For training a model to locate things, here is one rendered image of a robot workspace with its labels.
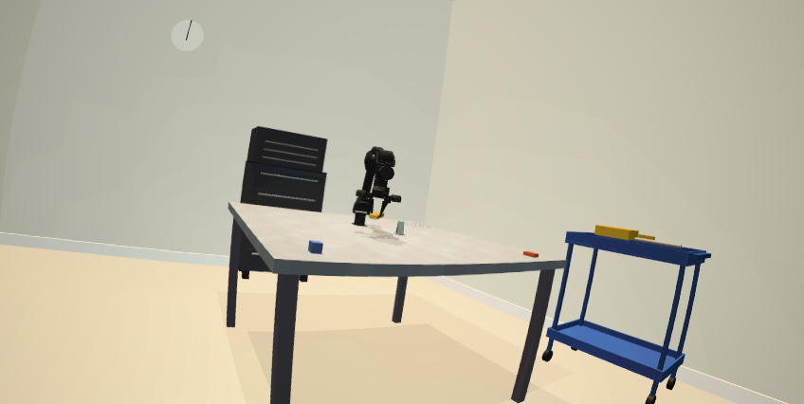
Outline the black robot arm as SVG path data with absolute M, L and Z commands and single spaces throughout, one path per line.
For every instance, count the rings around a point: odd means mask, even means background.
M 372 188 L 374 177 L 381 180 L 390 180 L 393 178 L 394 170 L 392 167 L 395 166 L 395 157 L 392 151 L 386 151 L 382 147 L 373 146 L 372 150 L 366 153 L 364 165 L 366 174 L 364 177 L 362 190 L 368 191 L 369 193 Z M 372 197 L 383 198 L 383 196 L 388 196 L 390 188 L 386 187 L 385 185 L 380 187 L 375 184 L 372 189 Z M 353 213 L 356 214 L 356 217 L 355 223 L 352 224 L 357 226 L 367 226 L 364 225 L 364 222 L 365 216 L 370 214 L 370 207 L 364 196 L 358 196 L 356 198 Z

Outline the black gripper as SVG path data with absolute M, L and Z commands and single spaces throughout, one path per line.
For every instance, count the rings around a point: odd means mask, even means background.
M 377 184 L 377 186 L 380 186 L 380 187 L 386 184 L 385 186 L 387 187 L 388 180 L 375 179 L 374 185 L 375 184 Z M 370 207 L 370 213 L 372 214 L 373 213 L 373 208 L 374 208 L 374 200 L 373 200 L 373 197 L 372 197 L 372 193 L 368 193 L 368 191 L 357 190 L 356 191 L 356 196 L 360 196 L 360 197 L 364 196 L 365 197 L 365 200 L 368 201 L 368 204 L 369 204 L 369 207 Z M 382 199 L 384 199 L 384 201 L 382 201 L 382 206 L 381 206 L 379 217 L 381 217 L 381 215 L 382 215 L 383 211 L 385 210 L 386 206 L 389 203 L 391 203 L 391 201 L 392 202 L 397 202 L 397 203 L 401 202 L 401 196 L 400 195 L 394 195 L 394 194 L 388 195 L 388 196 L 387 195 L 383 196 Z

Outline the small blue cube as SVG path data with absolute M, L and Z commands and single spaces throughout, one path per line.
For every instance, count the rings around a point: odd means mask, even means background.
M 320 241 L 309 240 L 308 251 L 313 254 L 322 254 L 323 243 Z

